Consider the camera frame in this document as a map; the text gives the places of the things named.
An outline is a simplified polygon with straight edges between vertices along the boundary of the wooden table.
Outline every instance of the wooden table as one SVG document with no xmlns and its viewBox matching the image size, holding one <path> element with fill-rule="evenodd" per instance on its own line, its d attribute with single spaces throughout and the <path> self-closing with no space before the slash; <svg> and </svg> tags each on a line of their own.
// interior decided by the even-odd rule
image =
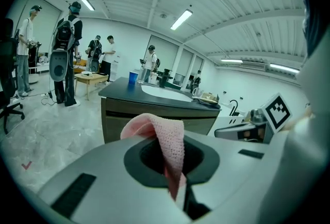
<svg viewBox="0 0 330 224">
<path fill-rule="evenodd" d="M 87 85 L 87 100 L 89 100 L 88 86 L 99 82 L 105 82 L 108 79 L 108 75 L 100 75 L 97 73 L 93 73 L 92 76 L 83 76 L 81 73 L 78 73 L 75 75 L 75 77 L 77 78 L 77 81 L 74 94 L 76 95 L 78 82 L 84 83 Z"/>
</svg>

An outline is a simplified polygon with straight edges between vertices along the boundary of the pink towel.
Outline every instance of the pink towel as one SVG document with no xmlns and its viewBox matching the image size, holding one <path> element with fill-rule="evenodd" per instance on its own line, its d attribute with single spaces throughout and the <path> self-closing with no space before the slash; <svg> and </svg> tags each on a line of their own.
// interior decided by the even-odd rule
<svg viewBox="0 0 330 224">
<path fill-rule="evenodd" d="M 169 180 L 169 190 L 173 199 L 178 188 L 186 181 L 182 174 L 184 164 L 184 123 L 152 114 L 141 114 L 130 120 L 124 127 L 120 138 L 134 135 L 157 136 L 164 157 L 164 175 Z"/>
</svg>

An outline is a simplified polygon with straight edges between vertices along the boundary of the office chair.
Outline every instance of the office chair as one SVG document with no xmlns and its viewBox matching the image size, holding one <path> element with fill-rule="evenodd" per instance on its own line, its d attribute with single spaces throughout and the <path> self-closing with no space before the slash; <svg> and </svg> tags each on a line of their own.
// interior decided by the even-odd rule
<svg viewBox="0 0 330 224">
<path fill-rule="evenodd" d="M 0 113 L 0 118 L 4 117 L 4 130 L 8 134 L 6 128 L 7 119 L 10 114 L 21 115 L 21 119 L 24 119 L 24 113 L 17 111 L 14 108 L 20 106 L 21 103 L 10 105 L 10 99 L 15 95 L 16 86 L 12 77 L 14 56 L 16 54 L 17 41 L 12 38 L 13 21 L 11 19 L 5 19 L 4 28 L 0 30 L 0 82 L 2 91 L 0 91 L 0 109 L 3 111 Z"/>
</svg>

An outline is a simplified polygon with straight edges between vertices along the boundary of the red check mark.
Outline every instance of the red check mark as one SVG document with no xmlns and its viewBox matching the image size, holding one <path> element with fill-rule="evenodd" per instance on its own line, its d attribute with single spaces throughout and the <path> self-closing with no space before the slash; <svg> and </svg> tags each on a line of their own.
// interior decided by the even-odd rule
<svg viewBox="0 0 330 224">
<path fill-rule="evenodd" d="M 32 163 L 32 162 L 29 161 L 29 163 L 28 163 L 27 165 L 22 164 L 22 166 L 23 166 L 23 168 L 24 168 L 25 170 L 27 170 L 27 169 L 29 169 L 31 163 Z"/>
</svg>

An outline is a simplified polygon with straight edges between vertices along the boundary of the faucet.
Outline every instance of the faucet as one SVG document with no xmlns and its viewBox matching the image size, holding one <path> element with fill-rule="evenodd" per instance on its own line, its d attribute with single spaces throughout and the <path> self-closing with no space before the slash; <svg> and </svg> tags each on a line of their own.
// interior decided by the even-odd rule
<svg viewBox="0 0 330 224">
<path fill-rule="evenodd" d="M 237 116 L 237 112 L 236 112 L 236 110 L 237 110 L 237 107 L 238 107 L 238 102 L 235 100 L 235 99 L 233 99 L 233 100 L 230 100 L 229 102 L 231 103 L 232 101 L 235 101 L 236 102 L 236 108 L 235 107 L 233 107 L 233 109 L 232 109 L 232 111 L 230 112 L 230 116 Z"/>
</svg>

